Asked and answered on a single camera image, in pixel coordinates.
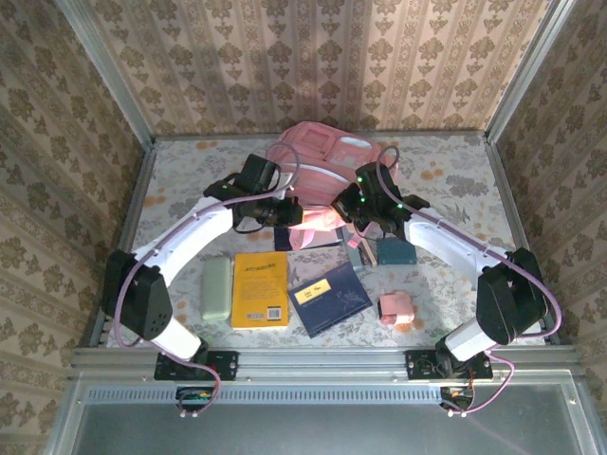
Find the pink backpack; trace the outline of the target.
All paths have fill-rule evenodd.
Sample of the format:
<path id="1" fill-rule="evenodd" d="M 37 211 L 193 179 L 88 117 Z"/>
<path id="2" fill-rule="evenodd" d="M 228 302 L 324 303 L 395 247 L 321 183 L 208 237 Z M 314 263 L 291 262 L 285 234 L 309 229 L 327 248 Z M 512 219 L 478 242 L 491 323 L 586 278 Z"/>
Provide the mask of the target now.
<path id="1" fill-rule="evenodd" d="M 289 242 L 294 250 L 309 246 L 315 234 L 351 225 L 356 247 L 362 233 L 371 223 L 386 233 L 404 240 L 405 228 L 396 210 L 382 209 L 374 200 L 384 197 L 382 189 L 362 189 L 364 177 L 357 169 L 366 167 L 375 177 L 379 161 L 387 169 L 382 172 L 386 185 L 395 177 L 398 155 L 381 152 L 371 139 L 345 133 L 319 122 L 303 121 L 285 130 L 279 142 L 267 151 L 266 159 L 279 165 L 284 173 L 298 174 L 293 188 L 287 192 L 303 207 L 303 220 L 289 228 Z"/>

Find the yellow paperback book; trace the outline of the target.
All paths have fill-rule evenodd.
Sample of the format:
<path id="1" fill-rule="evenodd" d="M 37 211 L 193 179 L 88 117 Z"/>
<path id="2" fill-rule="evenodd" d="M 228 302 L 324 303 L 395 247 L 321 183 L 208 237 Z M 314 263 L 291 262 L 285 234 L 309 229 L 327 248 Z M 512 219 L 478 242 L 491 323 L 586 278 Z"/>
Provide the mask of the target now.
<path id="1" fill-rule="evenodd" d="M 239 253 L 234 260 L 230 325 L 234 330 L 286 328 L 287 253 Z"/>

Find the pale green pencil case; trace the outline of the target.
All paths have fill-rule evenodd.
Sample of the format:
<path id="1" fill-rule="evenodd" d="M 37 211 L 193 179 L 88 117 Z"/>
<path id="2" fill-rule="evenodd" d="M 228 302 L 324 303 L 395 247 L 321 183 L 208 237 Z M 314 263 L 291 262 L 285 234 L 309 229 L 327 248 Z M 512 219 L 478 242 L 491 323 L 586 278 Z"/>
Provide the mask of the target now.
<path id="1" fill-rule="evenodd" d="M 225 320 L 230 315 L 232 299 L 231 258 L 212 257 L 203 266 L 201 316 L 204 320 Z"/>

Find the pink small box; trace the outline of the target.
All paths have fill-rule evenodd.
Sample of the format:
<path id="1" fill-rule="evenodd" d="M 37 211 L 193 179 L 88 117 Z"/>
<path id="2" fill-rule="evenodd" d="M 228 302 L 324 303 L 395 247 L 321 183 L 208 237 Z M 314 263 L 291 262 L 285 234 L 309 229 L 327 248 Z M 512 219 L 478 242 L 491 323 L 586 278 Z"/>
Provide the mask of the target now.
<path id="1" fill-rule="evenodd" d="M 411 296 L 405 292 L 385 294 L 378 301 L 378 315 L 384 325 L 408 324 L 414 321 Z"/>

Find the dark blue book yellow label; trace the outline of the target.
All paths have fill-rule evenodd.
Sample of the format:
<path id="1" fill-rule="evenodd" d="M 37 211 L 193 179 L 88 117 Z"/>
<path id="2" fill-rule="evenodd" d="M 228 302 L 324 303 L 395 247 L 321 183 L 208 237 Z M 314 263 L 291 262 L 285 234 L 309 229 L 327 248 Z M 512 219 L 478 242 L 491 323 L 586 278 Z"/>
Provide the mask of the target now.
<path id="1" fill-rule="evenodd" d="M 310 338 L 372 306 L 350 263 L 293 288 L 288 295 Z"/>

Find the floral table cover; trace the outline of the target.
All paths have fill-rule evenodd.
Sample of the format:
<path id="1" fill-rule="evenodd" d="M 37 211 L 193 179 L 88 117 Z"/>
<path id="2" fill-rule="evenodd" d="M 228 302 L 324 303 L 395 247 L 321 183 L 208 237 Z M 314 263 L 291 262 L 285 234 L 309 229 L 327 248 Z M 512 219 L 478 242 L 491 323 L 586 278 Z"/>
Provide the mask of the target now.
<path id="1" fill-rule="evenodd" d="M 214 140 L 160 141 L 153 169 L 131 218 L 132 247 L 144 246 L 185 215 L 213 182 L 240 171 L 251 154 L 264 155 L 274 136 Z M 478 135 L 388 136 L 399 156 L 395 181 L 404 194 L 427 200 L 439 214 L 484 243 L 512 249 L 506 211 L 483 139 Z M 170 286 L 175 318 L 213 348 L 391 348 L 432 346 L 475 312 L 476 294 L 467 277 L 429 252 L 419 250 L 414 265 L 364 266 L 357 272 L 371 300 L 403 291 L 413 300 L 415 317 L 408 325 L 387 326 L 369 307 L 310 337 L 296 312 L 285 328 L 236 330 L 224 320 L 202 318 L 201 283 L 206 259 L 274 247 L 271 229 L 256 230 L 246 221 L 200 251 Z"/>

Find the grey metal panel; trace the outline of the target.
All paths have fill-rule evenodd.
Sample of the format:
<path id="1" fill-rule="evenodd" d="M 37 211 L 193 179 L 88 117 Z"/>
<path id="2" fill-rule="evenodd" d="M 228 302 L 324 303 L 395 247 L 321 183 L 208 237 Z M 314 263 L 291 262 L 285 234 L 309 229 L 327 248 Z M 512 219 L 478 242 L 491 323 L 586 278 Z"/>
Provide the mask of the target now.
<path id="1" fill-rule="evenodd" d="M 87 405 L 78 383 L 45 455 L 607 455 L 586 390 L 565 375 L 509 386 L 485 409 L 438 405 Z"/>

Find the aluminium table edge rail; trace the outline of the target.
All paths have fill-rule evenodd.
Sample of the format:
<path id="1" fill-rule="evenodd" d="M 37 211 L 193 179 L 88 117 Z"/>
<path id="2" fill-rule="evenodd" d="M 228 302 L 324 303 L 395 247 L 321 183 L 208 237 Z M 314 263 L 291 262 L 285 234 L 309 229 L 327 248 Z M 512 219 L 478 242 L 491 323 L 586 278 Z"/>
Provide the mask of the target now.
<path id="1" fill-rule="evenodd" d="M 128 199 L 128 205 L 124 212 L 122 224 L 114 234 L 113 248 L 110 249 L 110 253 L 116 249 L 131 250 L 137 233 L 144 199 L 156 163 L 156 154 L 156 138 L 152 137 L 151 143 L 144 148 L 137 181 L 134 184 L 132 194 Z M 87 320 L 84 333 L 78 344 L 81 348 L 97 348 L 101 344 L 103 326 L 105 322 L 109 320 L 109 317 L 104 313 L 102 298 L 103 283 L 104 273 L 101 273 L 100 290 L 93 299 L 92 310 Z"/>
<path id="2" fill-rule="evenodd" d="M 482 136 L 482 139 L 485 143 L 488 161 L 506 212 L 506 220 L 511 231 L 514 245 L 516 247 L 524 247 L 527 250 L 531 250 L 497 146 L 486 136 Z M 543 296 L 543 299 L 547 303 L 547 314 L 543 317 L 540 326 L 544 331 L 552 330 L 552 333 L 548 336 L 544 336 L 543 339 L 550 345 L 562 345 L 561 338 L 558 335 L 557 330 L 554 329 L 556 321 L 554 307 L 546 296 Z"/>

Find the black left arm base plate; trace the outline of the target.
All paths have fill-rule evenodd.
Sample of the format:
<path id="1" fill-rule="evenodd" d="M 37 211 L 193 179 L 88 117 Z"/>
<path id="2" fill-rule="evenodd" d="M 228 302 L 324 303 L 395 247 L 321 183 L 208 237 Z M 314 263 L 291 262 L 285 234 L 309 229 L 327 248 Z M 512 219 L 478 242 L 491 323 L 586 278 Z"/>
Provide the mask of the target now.
<path id="1" fill-rule="evenodd" d="M 233 381 L 238 371 L 239 353 L 236 351 L 206 351 L 196 355 L 192 362 L 214 370 L 222 381 Z M 158 355 L 154 379 L 159 381 L 213 381 L 213 376 L 198 368 L 174 362 L 166 355 Z"/>

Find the aluminium mounting rail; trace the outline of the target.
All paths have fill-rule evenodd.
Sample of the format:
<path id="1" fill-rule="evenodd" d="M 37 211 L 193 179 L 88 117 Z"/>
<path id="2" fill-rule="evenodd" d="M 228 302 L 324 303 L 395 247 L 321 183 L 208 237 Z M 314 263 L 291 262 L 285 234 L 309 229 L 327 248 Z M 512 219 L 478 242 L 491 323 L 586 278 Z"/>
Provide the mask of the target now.
<path id="1" fill-rule="evenodd" d="M 491 362 L 495 379 L 506 376 L 509 360 L 514 378 L 547 376 L 551 372 L 581 375 L 578 355 L 570 346 L 513 346 L 500 349 Z M 153 379 L 156 352 L 150 348 L 120 350 L 82 348 L 72 359 L 79 379 L 143 382 Z M 239 350 L 237 383 L 399 383 L 408 379 L 410 361 L 403 348 L 337 348 L 317 350 Z"/>

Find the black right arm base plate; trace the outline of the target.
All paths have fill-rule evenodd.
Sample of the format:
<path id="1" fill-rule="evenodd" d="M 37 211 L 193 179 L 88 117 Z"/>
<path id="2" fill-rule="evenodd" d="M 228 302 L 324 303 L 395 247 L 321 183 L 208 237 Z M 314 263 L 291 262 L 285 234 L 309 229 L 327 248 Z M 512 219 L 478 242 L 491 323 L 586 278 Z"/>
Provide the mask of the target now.
<path id="1" fill-rule="evenodd" d="M 405 352 L 405 360 L 410 380 L 493 378 L 490 360 L 483 353 L 461 361 L 434 349 L 408 350 Z"/>

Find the aluminium frame post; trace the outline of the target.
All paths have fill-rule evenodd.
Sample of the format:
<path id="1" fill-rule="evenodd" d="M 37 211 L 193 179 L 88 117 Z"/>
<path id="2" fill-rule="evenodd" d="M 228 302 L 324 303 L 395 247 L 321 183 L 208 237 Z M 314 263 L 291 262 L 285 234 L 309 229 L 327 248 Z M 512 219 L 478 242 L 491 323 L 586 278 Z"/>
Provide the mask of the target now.
<path id="1" fill-rule="evenodd" d="M 550 0 L 540 24 L 526 48 L 485 130 L 489 145 L 495 145 L 540 70 L 578 0 Z"/>
<path id="2" fill-rule="evenodd" d="M 119 70 L 109 39 L 95 22 L 94 11 L 86 0 L 55 1 L 147 155 L 154 148 L 155 136 L 138 107 L 134 91 Z"/>

